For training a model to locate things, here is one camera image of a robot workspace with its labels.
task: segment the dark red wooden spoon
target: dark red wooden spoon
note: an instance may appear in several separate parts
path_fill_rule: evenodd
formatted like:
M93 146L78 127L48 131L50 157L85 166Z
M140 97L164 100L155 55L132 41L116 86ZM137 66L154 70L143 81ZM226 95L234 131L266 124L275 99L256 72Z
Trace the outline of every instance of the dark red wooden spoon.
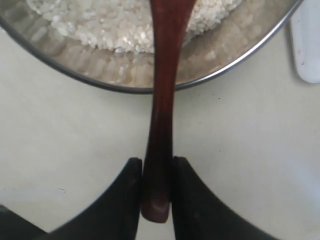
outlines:
M150 0L154 29L154 94L143 168L142 216L169 216L173 161L173 108L180 52L196 0Z

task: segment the bowl rim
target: bowl rim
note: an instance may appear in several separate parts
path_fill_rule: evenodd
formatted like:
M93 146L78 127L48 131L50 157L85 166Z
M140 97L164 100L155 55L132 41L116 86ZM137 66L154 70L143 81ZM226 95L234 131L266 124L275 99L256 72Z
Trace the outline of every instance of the bowl rim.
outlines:
M261 47L263 47L268 42L268 40L270 40L281 29L281 27L290 19L290 17L298 9L298 7L300 6L300 4L303 1L304 0L296 0L294 5L291 7L291 9L271 29L271 31L266 36L264 36L259 42L257 42L251 49L249 49L247 52L245 52L242 56L238 57L237 59L235 59L234 61L232 61L228 65L224 66L223 68L219 69L218 71L215 71L214 73L208 74L206 76L194 79L194 80L186 82L186 83L177 84L175 87L175 90L179 91L179 90L183 90L183 89L197 86L202 83L206 83L206 82L228 72L229 70L233 69L238 64L245 61L248 57L252 56L256 51L258 51ZM128 86L115 85L115 84L95 80L95 79L90 78L88 76L85 76L81 73L78 73L74 70L71 70L70 68L58 63L57 61L53 60L52 58L48 57L46 54L44 54L40 50L38 50L29 41L27 41L20 33L18 33L13 27L11 27L10 24L1 15L0 15L0 26L17 44L19 44L28 53L30 53L31 55L36 57L38 60L40 60L41 62L43 62L47 66L55 69L56 71L66 75L70 78L73 78L75 80L78 80L82 83L88 84L93 87L97 87L100 89L109 90L109 91L113 91L113 92L118 92L118 93L136 94L136 95L152 94L153 93L152 87L128 87Z

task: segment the white surface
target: white surface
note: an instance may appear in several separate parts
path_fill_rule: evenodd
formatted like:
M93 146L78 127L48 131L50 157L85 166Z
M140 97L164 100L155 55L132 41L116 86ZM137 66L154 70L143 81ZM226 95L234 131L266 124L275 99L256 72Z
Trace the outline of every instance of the white surface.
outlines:
M308 83L320 83L320 2L304 0L291 18L293 52L298 74Z
M176 94L174 153L263 230L317 240L320 86L296 76L285 33L227 74ZM64 189L61 200L5 202L51 231L92 203L129 157L144 157L151 96L90 87L5 34L0 43L0 191ZM141 220L137 239L173 240L172 221Z

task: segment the uncooked white rice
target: uncooked white rice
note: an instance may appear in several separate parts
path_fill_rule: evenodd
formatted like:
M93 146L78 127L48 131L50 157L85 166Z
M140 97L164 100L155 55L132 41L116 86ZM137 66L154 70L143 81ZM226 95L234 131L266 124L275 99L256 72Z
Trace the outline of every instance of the uncooked white rice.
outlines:
M149 0L26 0L66 37L116 53L153 53ZM197 0L185 41L215 28L242 0Z

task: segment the stainless steel bowl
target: stainless steel bowl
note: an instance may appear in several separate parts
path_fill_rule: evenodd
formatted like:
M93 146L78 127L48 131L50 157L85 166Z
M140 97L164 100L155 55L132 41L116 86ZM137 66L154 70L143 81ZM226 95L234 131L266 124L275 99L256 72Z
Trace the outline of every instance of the stainless steel bowl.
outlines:
M177 89L224 73L261 47L303 0L243 0L222 24L184 47ZM123 93L152 92L153 55L114 54L60 36L26 0L0 0L0 25L35 57L81 82Z

